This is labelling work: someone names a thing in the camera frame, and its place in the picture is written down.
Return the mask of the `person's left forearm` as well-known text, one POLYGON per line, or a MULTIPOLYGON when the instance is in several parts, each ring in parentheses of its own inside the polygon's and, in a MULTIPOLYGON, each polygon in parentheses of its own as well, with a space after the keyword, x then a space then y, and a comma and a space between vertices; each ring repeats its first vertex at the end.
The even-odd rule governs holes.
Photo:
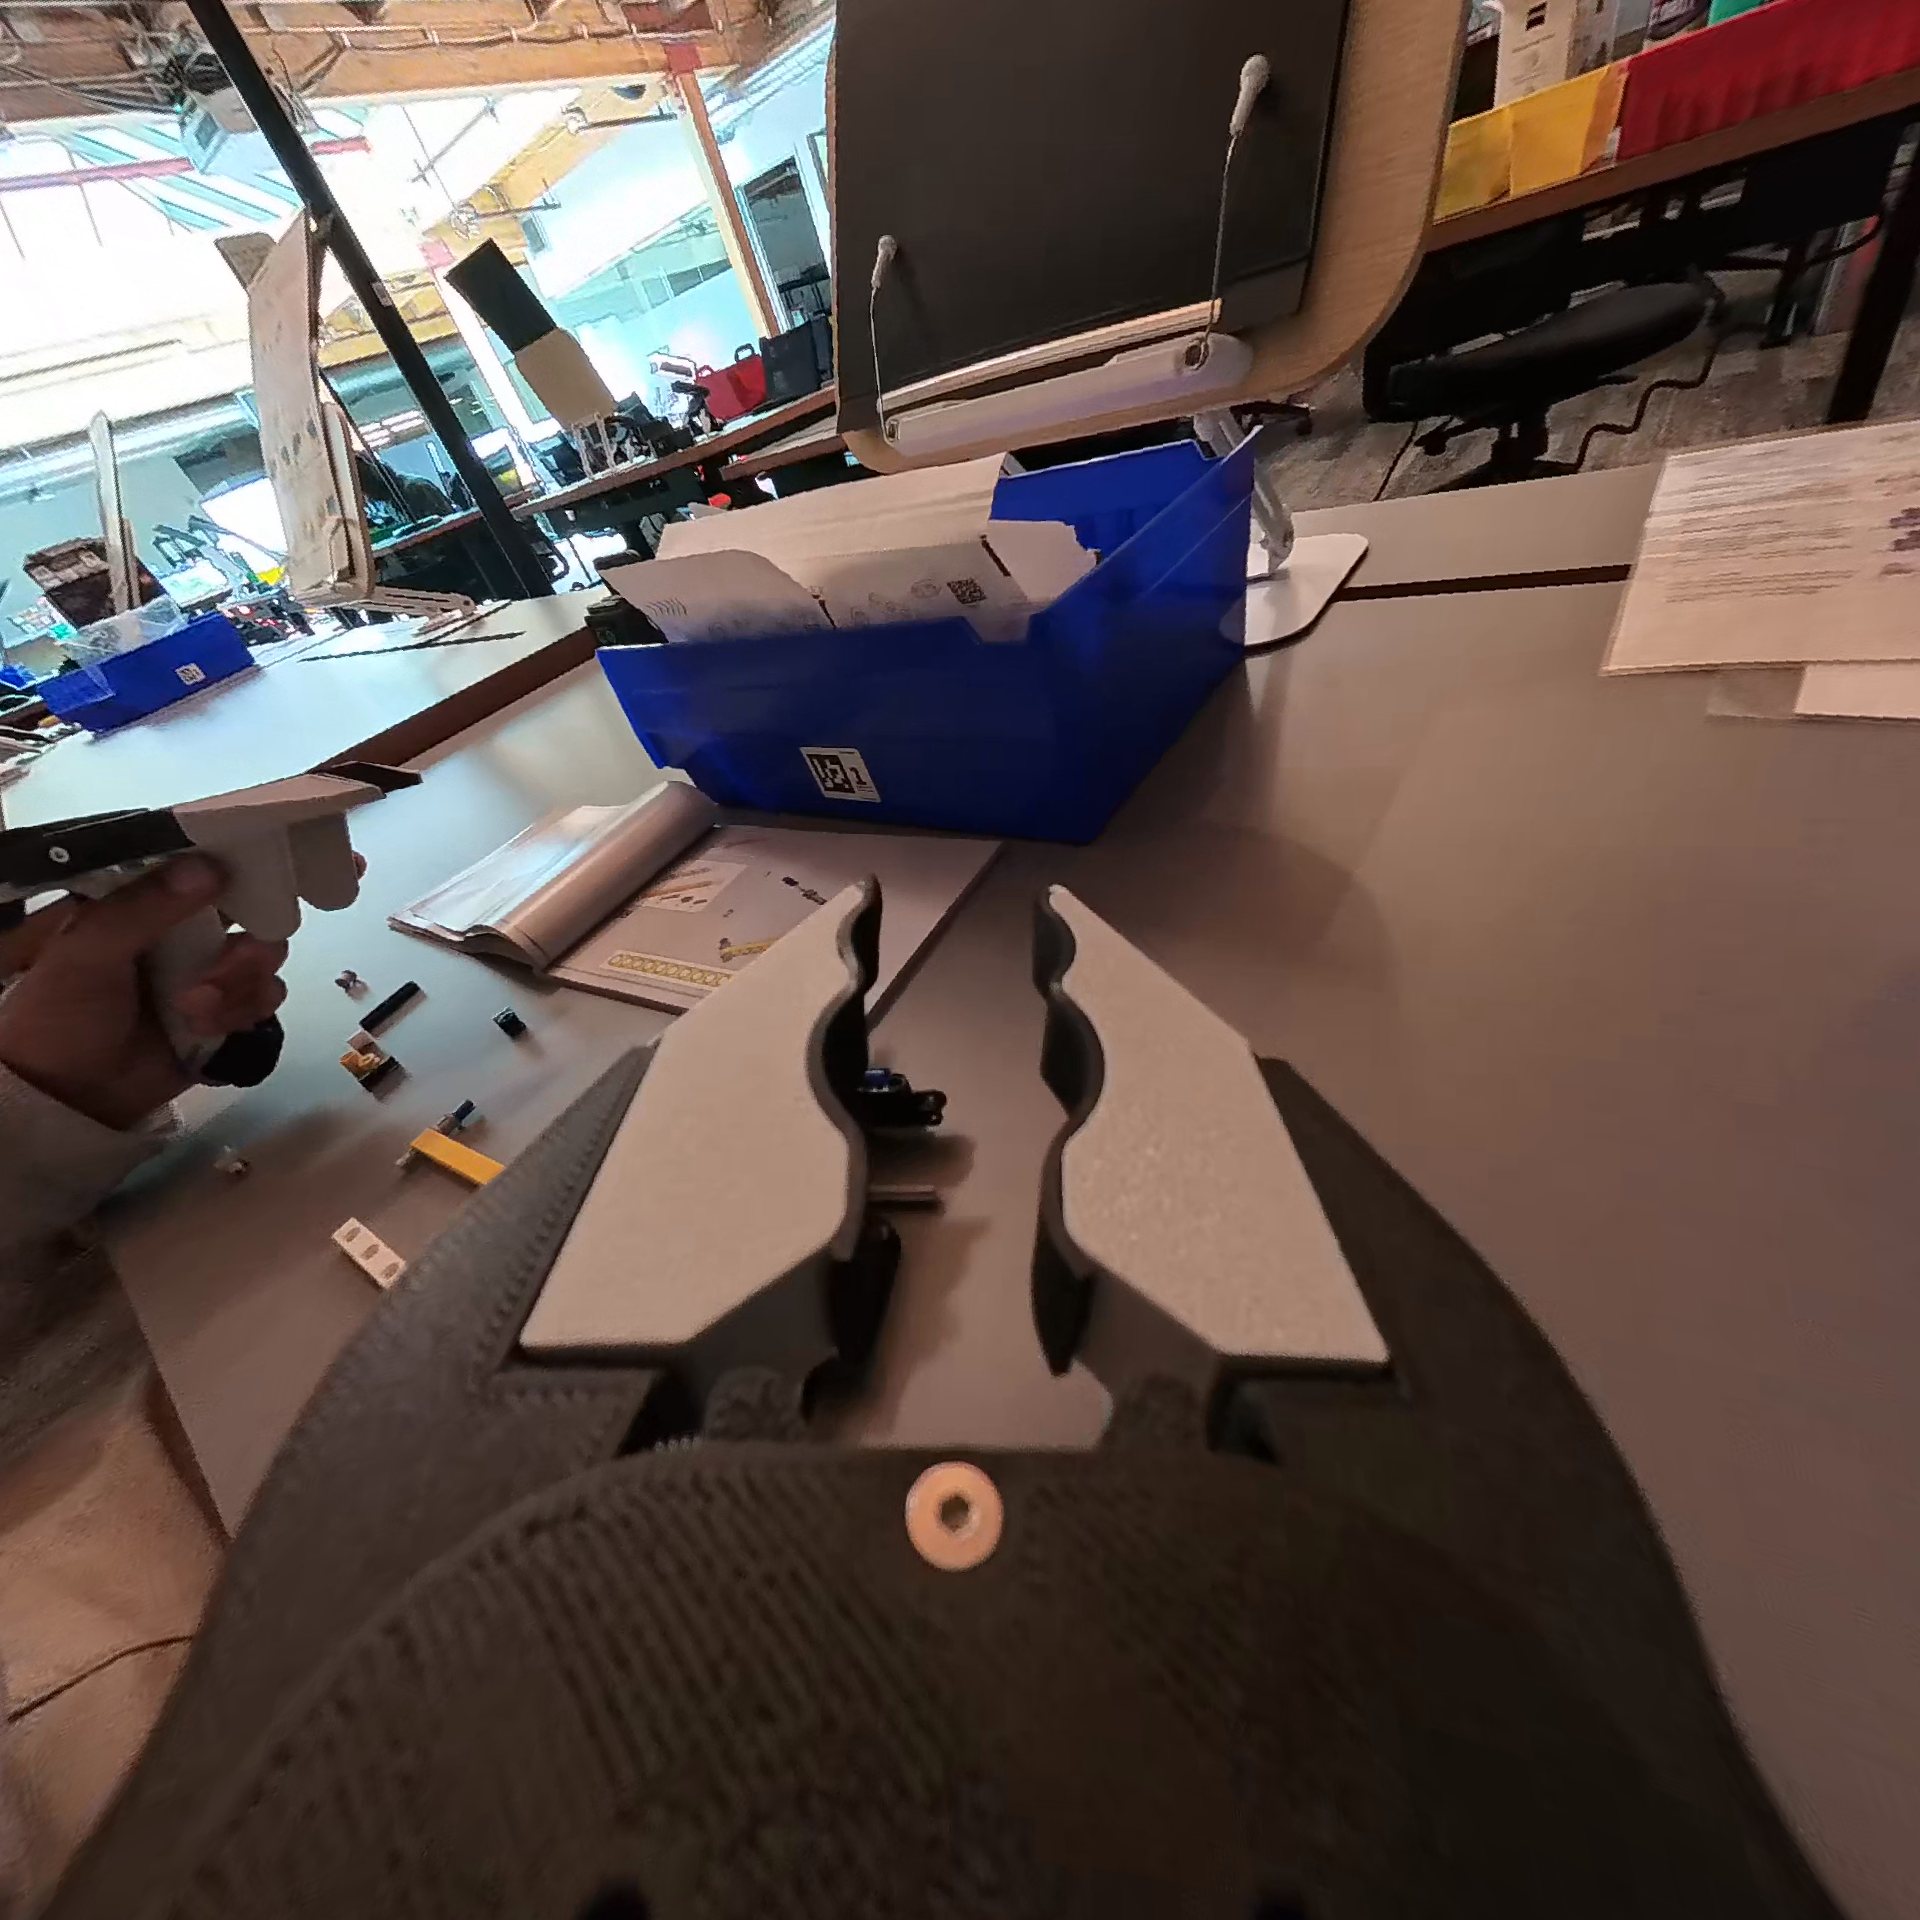
POLYGON ((165 1097, 111 1127, 2 1070, 4 1398, 45 1391, 107 1340, 105 1271, 84 1247, 100 1202, 176 1136, 165 1097))

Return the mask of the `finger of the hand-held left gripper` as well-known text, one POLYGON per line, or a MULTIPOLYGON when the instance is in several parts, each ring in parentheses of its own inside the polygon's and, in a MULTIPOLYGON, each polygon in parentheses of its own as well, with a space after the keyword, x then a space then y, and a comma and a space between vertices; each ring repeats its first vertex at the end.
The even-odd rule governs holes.
POLYGON ((347 911, 362 884, 347 811, 375 806, 420 775, 346 761, 311 775, 181 802, 175 822, 187 846, 225 867, 225 919, 261 943, 288 944, 313 906, 347 911))

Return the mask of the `person's light grey sweater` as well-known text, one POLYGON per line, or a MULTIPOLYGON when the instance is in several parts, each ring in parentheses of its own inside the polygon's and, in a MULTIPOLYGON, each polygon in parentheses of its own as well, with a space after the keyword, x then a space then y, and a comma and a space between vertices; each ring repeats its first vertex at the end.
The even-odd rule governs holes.
POLYGON ((49 1731, 165 1697, 227 1559, 153 1370, 111 1384, 4 1468, 4 1723, 49 1731))

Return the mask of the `yellow storage bin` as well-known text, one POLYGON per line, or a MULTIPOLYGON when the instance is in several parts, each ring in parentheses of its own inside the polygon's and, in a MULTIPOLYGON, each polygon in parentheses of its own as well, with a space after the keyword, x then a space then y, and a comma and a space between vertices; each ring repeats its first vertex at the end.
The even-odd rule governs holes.
POLYGON ((1625 63, 1457 119, 1447 132, 1434 219, 1573 182, 1611 158, 1625 97, 1625 63))

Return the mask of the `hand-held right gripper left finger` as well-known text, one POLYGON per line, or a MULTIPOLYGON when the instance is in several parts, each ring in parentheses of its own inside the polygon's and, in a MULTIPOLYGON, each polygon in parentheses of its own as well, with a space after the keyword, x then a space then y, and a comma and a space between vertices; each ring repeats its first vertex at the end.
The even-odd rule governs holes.
POLYGON ((861 1370, 898 1271, 868 1216, 866 999, 881 884, 858 878, 655 1048, 519 1347, 677 1372, 861 1370))

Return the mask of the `printed paper sheets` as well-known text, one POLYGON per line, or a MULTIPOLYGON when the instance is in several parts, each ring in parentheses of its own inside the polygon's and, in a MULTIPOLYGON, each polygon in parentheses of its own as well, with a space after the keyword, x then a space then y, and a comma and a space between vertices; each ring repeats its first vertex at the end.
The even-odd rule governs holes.
POLYGON ((1919 720, 1919 420, 1671 457, 1601 660, 1762 723, 1919 720))

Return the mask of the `pile of white paper bags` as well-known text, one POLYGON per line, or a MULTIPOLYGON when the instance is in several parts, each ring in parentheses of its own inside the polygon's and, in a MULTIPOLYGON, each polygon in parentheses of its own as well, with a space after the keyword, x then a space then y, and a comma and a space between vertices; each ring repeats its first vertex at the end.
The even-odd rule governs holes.
POLYGON ((1015 519, 1002 457, 888 474, 667 523, 601 578, 665 640, 963 622, 1019 640, 1097 567, 1067 522, 1015 519))

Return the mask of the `black beige panel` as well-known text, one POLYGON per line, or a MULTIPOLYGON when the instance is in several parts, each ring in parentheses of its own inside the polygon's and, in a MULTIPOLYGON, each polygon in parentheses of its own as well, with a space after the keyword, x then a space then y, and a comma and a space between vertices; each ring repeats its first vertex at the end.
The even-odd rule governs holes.
POLYGON ((554 320, 496 242, 456 262, 445 279, 508 348, 514 370, 549 416, 568 431, 613 419, 617 402, 586 348, 554 320))

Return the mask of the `large blue plastic bin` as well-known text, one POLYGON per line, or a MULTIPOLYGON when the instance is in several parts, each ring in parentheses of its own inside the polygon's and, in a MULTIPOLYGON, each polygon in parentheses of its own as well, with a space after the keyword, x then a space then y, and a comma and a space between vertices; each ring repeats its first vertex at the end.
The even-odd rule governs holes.
POLYGON ((1170 442, 1007 474, 1015 519, 1097 554, 1019 640, 939 620, 611 646, 637 744, 733 810, 1097 839, 1242 666, 1258 457, 1170 442))

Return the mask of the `black office chair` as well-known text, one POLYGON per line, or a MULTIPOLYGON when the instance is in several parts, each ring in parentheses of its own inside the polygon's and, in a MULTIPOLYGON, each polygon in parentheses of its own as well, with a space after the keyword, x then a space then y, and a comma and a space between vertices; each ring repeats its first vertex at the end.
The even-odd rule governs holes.
POLYGON ((1729 298, 1717 279, 1620 286, 1489 344, 1435 353, 1385 368, 1362 367, 1361 407, 1372 424, 1407 425, 1409 448, 1435 457, 1455 442, 1490 433, 1481 465, 1444 482, 1444 491, 1489 489, 1581 474, 1596 440, 1631 440, 1656 394, 1691 394, 1705 385, 1727 337, 1729 298), (1705 331, 1709 346, 1690 380, 1641 388, 1625 424, 1596 424, 1563 465, 1547 456, 1549 415, 1581 394, 1624 386, 1643 361, 1705 331))

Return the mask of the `monitor on white stand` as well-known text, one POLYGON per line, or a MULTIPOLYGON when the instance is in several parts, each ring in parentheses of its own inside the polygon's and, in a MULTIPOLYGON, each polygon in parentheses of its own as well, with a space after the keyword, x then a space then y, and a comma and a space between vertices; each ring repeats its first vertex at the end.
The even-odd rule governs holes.
POLYGON ((836 434, 883 544, 960 474, 1282 400, 1410 288, 1465 4, 839 4, 836 434))

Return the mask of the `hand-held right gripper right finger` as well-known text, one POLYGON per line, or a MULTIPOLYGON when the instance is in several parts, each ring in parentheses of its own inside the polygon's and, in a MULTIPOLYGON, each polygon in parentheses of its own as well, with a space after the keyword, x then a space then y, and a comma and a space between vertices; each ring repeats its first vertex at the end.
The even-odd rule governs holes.
POLYGON ((1052 1374, 1114 1403, 1170 1380, 1377 1384, 1389 1350, 1239 1030, 1050 884, 1036 908, 1040 1073, 1063 1108, 1029 1300, 1052 1374))

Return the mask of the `lego instruction booklet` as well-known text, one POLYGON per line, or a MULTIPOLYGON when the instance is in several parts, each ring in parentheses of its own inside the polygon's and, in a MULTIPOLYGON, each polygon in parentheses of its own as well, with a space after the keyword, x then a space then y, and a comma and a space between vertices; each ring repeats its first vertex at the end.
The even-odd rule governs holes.
POLYGON ((685 1014, 855 880, 881 888, 868 1020, 1002 850, 945 833, 731 822, 685 783, 561 810, 418 902, 396 930, 584 992, 685 1014))

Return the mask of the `red storage bin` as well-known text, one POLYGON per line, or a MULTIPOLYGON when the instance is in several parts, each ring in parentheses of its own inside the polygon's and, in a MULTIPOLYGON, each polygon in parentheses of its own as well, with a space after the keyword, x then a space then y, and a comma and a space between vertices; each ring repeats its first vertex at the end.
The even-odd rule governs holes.
POLYGON ((1625 65, 1616 160, 1919 67, 1916 3, 1777 3, 1652 42, 1625 65))

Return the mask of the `white document stand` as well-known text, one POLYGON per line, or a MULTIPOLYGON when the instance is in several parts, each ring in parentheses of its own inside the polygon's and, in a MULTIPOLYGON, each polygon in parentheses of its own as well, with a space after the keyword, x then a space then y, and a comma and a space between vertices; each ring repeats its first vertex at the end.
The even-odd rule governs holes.
POLYGON ((308 214, 271 239, 219 240, 245 284, 248 344, 264 474, 283 534, 283 586, 301 608, 416 620, 437 640, 471 626, 483 606, 377 578, 369 506, 340 402, 321 380, 321 230, 308 214))

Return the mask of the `person's left hand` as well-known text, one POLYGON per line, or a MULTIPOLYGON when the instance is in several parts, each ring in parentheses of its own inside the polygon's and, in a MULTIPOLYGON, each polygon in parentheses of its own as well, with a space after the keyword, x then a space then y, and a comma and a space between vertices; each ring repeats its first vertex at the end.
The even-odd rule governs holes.
POLYGON ((103 902, 41 911, 2 1010, 2 1065, 107 1129, 129 1132, 199 1084, 169 1041, 147 955, 212 908, 221 870, 181 856, 103 902))

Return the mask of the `black metal pole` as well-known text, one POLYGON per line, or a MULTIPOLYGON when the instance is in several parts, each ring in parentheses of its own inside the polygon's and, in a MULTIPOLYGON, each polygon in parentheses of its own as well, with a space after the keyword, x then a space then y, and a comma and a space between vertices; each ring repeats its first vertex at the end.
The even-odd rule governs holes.
POLYGON ((471 440, 442 380, 428 364, 425 353, 401 313, 388 284, 373 266, 357 230, 347 223, 315 153, 306 146, 296 119, 249 50, 236 16, 225 3, 187 3, 185 9, 193 15, 205 49, 218 58, 252 114, 257 131, 273 148, 282 172, 300 194, 306 216, 324 231, 332 259, 369 311, 375 337, 394 361, 402 385, 413 396, 416 410, 443 447, 456 474, 463 478, 471 496, 471 507, 481 515, 496 554, 512 577, 517 594, 554 596, 556 586, 546 564, 540 561, 521 522, 514 519, 492 472, 474 454, 471 440))

